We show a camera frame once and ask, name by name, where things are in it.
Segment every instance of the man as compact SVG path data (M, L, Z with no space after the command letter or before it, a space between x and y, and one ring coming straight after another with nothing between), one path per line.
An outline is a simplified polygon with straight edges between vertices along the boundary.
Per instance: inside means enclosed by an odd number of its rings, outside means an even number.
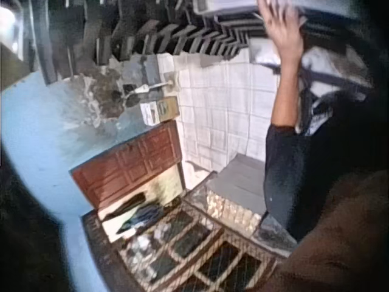
M266 206L300 241L316 226L328 192L343 175L386 169L386 125L369 111L369 98L355 102L352 95L339 91L331 96L332 117L312 136L297 134L304 51L299 15L295 8L276 1L258 4L281 59L280 85L266 138Z
M311 137L297 134L298 13L258 4L281 58L266 141L266 204L301 241L259 291L387 291L386 123L369 115L369 100L355 104L339 94L327 123Z

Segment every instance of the wooden cabinet door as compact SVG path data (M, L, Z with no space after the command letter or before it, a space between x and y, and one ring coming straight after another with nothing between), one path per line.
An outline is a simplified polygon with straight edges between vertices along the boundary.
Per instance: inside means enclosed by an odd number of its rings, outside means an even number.
M104 208L182 159L175 121L118 145L72 171L86 198Z

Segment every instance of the cardboard box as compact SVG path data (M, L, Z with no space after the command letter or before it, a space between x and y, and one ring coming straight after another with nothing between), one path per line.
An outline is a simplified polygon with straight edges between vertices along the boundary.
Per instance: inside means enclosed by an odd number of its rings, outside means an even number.
M176 96L141 103L140 110L142 111L143 121L149 126L158 125L180 115Z

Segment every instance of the blue wall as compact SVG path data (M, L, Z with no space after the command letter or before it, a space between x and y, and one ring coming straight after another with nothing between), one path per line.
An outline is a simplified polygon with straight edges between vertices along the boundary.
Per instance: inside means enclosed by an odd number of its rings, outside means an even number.
M139 86L145 81L140 66L139 60L127 62L122 72L123 76L129 75L127 82ZM156 60L150 60L148 67L149 82L158 82ZM30 193L63 223L64 250L77 290L106 291L80 221L80 216L92 207L69 170L149 128L138 106L97 128L84 125L80 121L88 113L77 100L79 93L71 83L46 86L40 72L30 74L2 92L1 140Z

